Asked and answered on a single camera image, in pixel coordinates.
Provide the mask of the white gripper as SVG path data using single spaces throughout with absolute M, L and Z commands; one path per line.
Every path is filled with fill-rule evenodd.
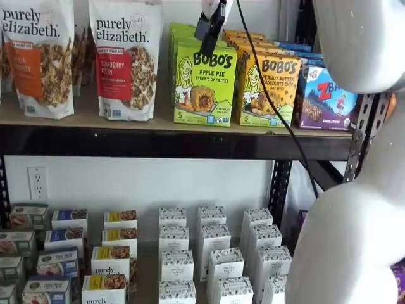
M 194 32 L 194 37 L 202 42 L 202 55 L 213 55 L 218 36 L 228 18 L 228 9 L 233 3 L 234 0 L 202 0 L 202 12 Z

